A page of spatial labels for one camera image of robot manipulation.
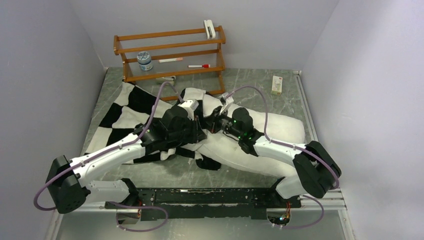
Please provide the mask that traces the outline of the white pillow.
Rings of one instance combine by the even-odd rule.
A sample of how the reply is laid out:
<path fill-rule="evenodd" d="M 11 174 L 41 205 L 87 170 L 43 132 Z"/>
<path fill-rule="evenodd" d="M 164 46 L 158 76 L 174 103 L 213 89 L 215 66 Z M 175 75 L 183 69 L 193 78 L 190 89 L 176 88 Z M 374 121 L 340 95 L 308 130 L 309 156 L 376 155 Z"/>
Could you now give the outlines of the white pillow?
<path fill-rule="evenodd" d="M 196 147 L 197 165 L 217 171 L 221 166 L 273 176 L 297 175 L 296 147 L 305 144 L 304 126 L 298 119 L 251 110 L 237 104 L 225 112 L 219 102 L 199 105 L 206 139 Z"/>

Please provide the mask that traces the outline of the black white checkered pillowcase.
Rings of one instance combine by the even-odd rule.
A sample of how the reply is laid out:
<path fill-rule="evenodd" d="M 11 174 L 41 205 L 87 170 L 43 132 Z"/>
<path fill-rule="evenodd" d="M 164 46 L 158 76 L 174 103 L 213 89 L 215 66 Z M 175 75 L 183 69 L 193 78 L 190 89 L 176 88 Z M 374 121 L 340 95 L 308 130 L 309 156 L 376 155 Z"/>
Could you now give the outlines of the black white checkered pillowcase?
<path fill-rule="evenodd" d="M 112 102 L 106 115 L 100 121 L 88 144 L 85 154 L 89 155 L 114 144 L 132 133 L 136 128 L 147 123 L 156 97 L 137 85 L 124 82 L 118 97 Z M 193 159 L 196 165 L 205 170 L 217 171 L 221 163 L 212 153 L 206 153 L 203 146 L 206 141 L 187 144 L 172 150 L 157 151 L 147 156 L 132 159 L 129 165 L 170 160 L 176 156 Z"/>

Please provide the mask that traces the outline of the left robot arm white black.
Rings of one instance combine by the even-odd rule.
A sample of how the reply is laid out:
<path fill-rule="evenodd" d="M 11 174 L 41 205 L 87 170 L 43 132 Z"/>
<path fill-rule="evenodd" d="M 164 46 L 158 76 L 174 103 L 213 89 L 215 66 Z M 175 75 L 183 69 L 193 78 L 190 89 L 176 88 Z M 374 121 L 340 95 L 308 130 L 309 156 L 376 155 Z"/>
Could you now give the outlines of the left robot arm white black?
<path fill-rule="evenodd" d="M 123 139 L 98 151 L 68 160 L 52 161 L 46 184 L 54 209 L 67 214 L 85 202 L 136 200 L 138 192 L 127 178 L 96 181 L 100 174 L 128 161 L 205 140 L 199 117 L 189 107 L 173 106 L 161 118 L 153 117 Z"/>

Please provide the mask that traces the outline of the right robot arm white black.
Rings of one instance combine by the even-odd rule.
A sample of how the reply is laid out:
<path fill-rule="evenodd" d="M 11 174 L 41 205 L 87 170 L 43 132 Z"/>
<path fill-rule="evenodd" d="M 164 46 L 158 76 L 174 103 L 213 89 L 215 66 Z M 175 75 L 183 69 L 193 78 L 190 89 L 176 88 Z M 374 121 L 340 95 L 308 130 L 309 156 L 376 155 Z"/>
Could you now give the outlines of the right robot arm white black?
<path fill-rule="evenodd" d="M 217 107 L 204 121 L 210 133 L 222 132 L 234 137 L 240 149 L 254 159 L 262 157 L 292 166 L 296 174 L 283 176 L 275 184 L 276 192 L 284 199 L 303 194 L 321 199 L 340 185 L 341 169 L 317 141 L 297 145 L 270 138 L 265 128 L 257 129 L 253 114 L 244 107 L 231 114 Z"/>

